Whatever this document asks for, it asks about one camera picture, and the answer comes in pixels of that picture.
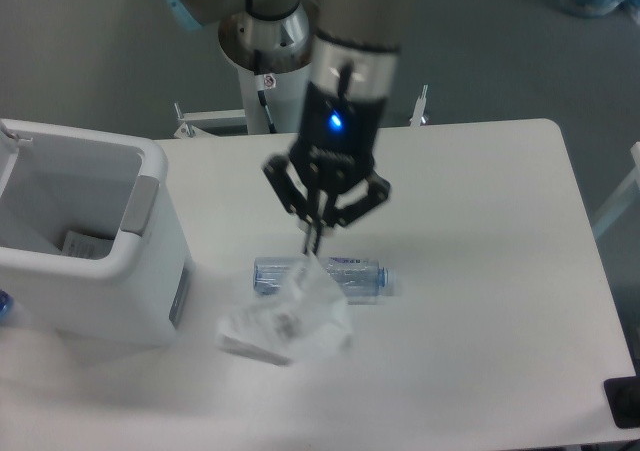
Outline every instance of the gray floor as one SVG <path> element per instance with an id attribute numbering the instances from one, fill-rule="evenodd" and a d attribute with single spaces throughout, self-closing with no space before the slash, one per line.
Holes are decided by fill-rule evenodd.
<path id="1" fill-rule="evenodd" d="M 182 31 L 163 0 L 0 0 L 0 16 L 2 117 L 169 138 L 174 101 L 241 106 L 215 27 Z M 550 0 L 420 0 L 385 123 L 405 122 L 424 83 L 435 124 L 552 119 L 592 214 L 632 167 L 639 63 L 640 27 L 623 12 L 584 20 Z M 632 239 L 601 252 L 631 324 L 640 226 L 622 234 Z"/>

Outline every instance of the white bin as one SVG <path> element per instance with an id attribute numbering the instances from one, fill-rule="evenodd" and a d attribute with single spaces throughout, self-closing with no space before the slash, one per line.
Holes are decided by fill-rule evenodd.
<path id="1" fill-rule="evenodd" d="M 192 265 L 162 149 L 142 138 L 4 122 L 22 140 L 0 135 L 0 289 L 58 329 L 170 343 Z M 69 231 L 112 240 L 104 241 L 111 250 L 101 259 L 63 255 Z"/>

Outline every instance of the crumpled plastic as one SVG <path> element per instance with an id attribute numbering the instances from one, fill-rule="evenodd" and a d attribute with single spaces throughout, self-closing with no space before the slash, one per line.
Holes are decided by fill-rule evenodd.
<path id="1" fill-rule="evenodd" d="M 228 353 L 284 366 L 319 361 L 349 348 L 347 299 L 314 255 L 284 276 L 280 291 L 218 322 L 217 346 Z"/>

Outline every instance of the white table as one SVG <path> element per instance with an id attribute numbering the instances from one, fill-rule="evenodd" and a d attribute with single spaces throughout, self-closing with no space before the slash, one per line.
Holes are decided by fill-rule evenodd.
<path id="1" fill-rule="evenodd" d="M 163 142 L 197 262 L 166 349 L 0 328 L 0 449 L 497 450 L 627 440 L 602 382 L 633 373 L 558 128 L 383 130 L 390 203 L 323 243 L 401 294 L 352 307 L 351 353 L 279 368 L 214 347 L 258 255 L 302 244 L 260 165 L 289 136 Z"/>

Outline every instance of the blue led light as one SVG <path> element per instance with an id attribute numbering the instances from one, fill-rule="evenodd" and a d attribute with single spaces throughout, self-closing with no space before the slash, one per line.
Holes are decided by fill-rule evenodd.
<path id="1" fill-rule="evenodd" d="M 329 117 L 329 129 L 336 133 L 342 132 L 344 125 L 342 124 L 342 119 L 338 113 L 333 112 Z"/>

